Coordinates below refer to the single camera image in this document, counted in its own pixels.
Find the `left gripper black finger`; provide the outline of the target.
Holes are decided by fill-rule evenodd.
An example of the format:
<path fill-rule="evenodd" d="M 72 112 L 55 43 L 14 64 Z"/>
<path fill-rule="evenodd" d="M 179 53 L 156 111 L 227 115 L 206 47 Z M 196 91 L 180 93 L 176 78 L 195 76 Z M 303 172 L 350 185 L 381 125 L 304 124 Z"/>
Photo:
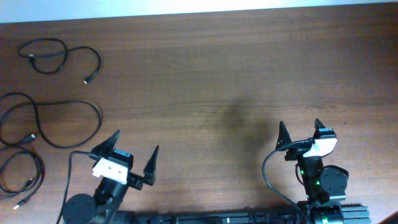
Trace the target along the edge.
<path fill-rule="evenodd" d="M 150 159 L 144 168 L 144 183 L 153 186 L 156 177 L 157 156 L 159 153 L 159 145 L 154 149 Z"/>
<path fill-rule="evenodd" d="M 101 157 L 107 156 L 114 149 L 120 134 L 120 130 L 117 130 L 112 136 L 107 138 L 107 140 L 95 146 L 90 153 Z"/>

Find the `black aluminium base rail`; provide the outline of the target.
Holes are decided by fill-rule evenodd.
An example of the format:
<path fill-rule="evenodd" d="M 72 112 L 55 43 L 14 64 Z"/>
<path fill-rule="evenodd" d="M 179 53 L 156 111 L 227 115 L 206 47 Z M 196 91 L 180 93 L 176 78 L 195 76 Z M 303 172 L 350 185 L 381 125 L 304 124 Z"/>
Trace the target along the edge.
<path fill-rule="evenodd" d="M 311 209 L 310 223 L 315 224 L 371 224 L 367 206 L 332 205 Z M 273 224 L 305 223 L 293 208 L 252 210 L 243 212 L 208 212 L 192 214 L 143 214 L 118 211 L 112 221 L 117 224 Z"/>

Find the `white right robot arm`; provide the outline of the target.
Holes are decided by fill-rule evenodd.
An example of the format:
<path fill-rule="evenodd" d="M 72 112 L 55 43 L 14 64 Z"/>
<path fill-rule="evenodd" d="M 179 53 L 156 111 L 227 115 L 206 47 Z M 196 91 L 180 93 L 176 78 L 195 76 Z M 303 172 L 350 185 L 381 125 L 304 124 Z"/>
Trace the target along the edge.
<path fill-rule="evenodd" d="M 347 170 L 323 164 L 323 158 L 331 154 L 337 143 L 336 133 L 319 120 L 315 120 L 312 137 L 292 141 L 285 124 L 279 123 L 279 135 L 275 149 L 286 152 L 286 161 L 296 161 L 296 174 L 301 176 L 307 195 L 298 203 L 300 212 L 311 223 L 344 223 L 340 202 L 346 199 Z"/>

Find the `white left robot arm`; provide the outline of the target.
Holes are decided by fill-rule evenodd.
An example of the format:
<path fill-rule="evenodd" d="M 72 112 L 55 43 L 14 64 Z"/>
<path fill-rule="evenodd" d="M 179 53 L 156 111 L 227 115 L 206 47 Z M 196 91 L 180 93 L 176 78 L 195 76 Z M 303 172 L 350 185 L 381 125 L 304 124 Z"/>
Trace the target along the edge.
<path fill-rule="evenodd" d="M 107 140 L 95 146 L 90 152 L 73 151 L 68 158 L 68 174 L 63 202 L 57 223 L 111 223 L 123 202 L 128 189 L 141 190 L 144 185 L 155 183 L 156 163 L 159 146 L 156 146 L 143 173 L 131 172 L 134 156 L 116 149 L 121 132 L 117 130 Z M 75 154 L 86 155 L 94 160 L 93 176 L 101 177 L 94 195 L 76 194 L 67 198 L 72 158 Z"/>

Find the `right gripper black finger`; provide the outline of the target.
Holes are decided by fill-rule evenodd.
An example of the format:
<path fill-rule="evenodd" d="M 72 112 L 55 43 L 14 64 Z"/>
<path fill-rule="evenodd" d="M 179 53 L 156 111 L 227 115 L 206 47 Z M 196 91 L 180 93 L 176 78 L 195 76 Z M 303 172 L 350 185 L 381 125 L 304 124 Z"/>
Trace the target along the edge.
<path fill-rule="evenodd" d="M 287 151 L 292 143 L 290 134 L 283 121 L 279 123 L 279 135 L 275 146 L 276 151 Z"/>
<path fill-rule="evenodd" d="M 324 124 L 317 118 L 315 120 L 315 129 L 318 131 L 323 131 L 326 127 L 324 126 Z"/>

